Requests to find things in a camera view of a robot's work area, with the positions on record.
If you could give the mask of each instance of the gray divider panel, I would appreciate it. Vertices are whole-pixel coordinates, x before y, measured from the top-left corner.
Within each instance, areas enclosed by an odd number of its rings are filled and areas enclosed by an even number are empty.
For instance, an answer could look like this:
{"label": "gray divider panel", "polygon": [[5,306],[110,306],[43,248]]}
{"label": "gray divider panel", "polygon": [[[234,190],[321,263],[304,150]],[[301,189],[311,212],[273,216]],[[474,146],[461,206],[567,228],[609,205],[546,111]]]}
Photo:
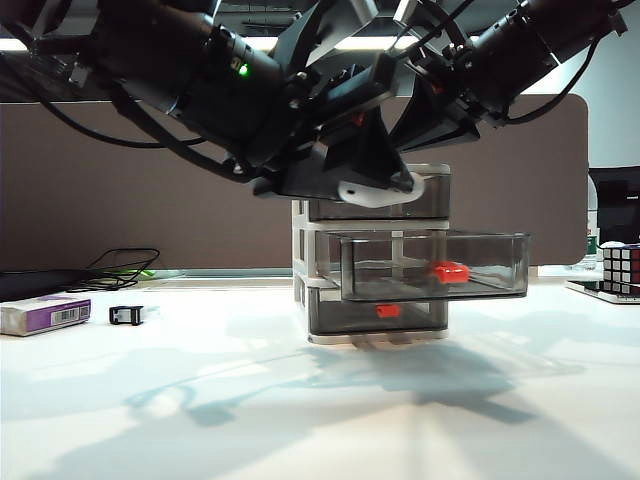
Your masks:
{"label": "gray divider panel", "polygon": [[[527,111],[549,100],[528,96]],[[407,99],[385,104],[393,122]],[[144,139],[110,104],[63,106],[81,123]],[[38,105],[0,107],[0,268],[85,266],[102,251],[154,246],[163,268],[291,265],[290,203],[259,200],[165,151],[84,138]],[[191,134],[169,123],[183,138]],[[550,115],[492,130],[474,144],[406,156],[452,166],[452,228],[533,234],[532,264],[585,250],[587,108],[571,96]],[[219,149],[205,150],[222,156]]]}

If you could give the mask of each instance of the black clip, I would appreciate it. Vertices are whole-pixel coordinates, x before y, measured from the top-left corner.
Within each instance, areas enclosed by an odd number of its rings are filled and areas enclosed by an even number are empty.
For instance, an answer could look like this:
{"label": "black clip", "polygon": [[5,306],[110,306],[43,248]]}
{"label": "black clip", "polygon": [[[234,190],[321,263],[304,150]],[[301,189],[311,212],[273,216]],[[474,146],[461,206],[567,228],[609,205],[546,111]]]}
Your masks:
{"label": "black clip", "polygon": [[111,325],[131,324],[137,327],[142,323],[140,310],[144,307],[111,307],[109,309],[109,322]]}

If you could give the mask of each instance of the open drawer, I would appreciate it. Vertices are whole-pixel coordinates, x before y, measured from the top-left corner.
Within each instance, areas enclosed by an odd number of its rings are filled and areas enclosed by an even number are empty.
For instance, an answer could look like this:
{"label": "open drawer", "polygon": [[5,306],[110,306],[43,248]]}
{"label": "open drawer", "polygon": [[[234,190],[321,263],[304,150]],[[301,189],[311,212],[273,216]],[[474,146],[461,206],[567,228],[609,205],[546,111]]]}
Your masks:
{"label": "open drawer", "polygon": [[340,287],[343,300],[463,300],[527,292],[527,234],[405,230],[316,235],[318,273]]}

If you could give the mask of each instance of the robotic arm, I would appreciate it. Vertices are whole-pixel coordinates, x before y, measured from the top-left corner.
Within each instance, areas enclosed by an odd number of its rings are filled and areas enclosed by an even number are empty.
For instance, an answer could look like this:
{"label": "robotic arm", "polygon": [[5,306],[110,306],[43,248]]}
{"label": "robotic arm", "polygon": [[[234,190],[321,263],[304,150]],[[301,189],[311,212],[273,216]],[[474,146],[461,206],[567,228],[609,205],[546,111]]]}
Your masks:
{"label": "robotic arm", "polygon": [[[455,18],[473,0],[451,14],[432,0],[402,0],[394,19],[417,42],[331,78],[314,62],[376,17],[373,0],[318,1],[269,54],[216,25],[219,0],[99,0],[91,28],[77,32],[72,0],[0,0],[0,22],[31,55],[66,65],[75,88],[104,90],[124,117],[201,168],[252,182],[261,196],[379,207],[422,193],[399,152],[472,141],[480,121],[522,123],[553,108],[509,117],[515,97],[560,63],[589,46],[590,60],[602,37],[626,31],[619,9],[632,1],[525,0],[472,41]],[[443,31],[451,44],[440,52],[429,42]],[[415,73],[414,93],[389,133],[380,104],[394,96],[401,64]],[[191,149],[136,99],[228,158]]]}

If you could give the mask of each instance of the barcode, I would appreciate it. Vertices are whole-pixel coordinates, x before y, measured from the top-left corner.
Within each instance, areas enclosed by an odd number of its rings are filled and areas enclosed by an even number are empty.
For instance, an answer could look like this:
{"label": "barcode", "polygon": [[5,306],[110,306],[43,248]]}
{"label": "barcode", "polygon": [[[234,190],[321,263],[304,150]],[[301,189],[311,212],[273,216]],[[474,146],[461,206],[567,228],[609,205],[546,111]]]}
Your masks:
{"label": "barcode", "polygon": [[80,309],[70,308],[69,310],[61,310],[51,314],[51,325],[60,325],[61,323],[75,322],[80,319]]}

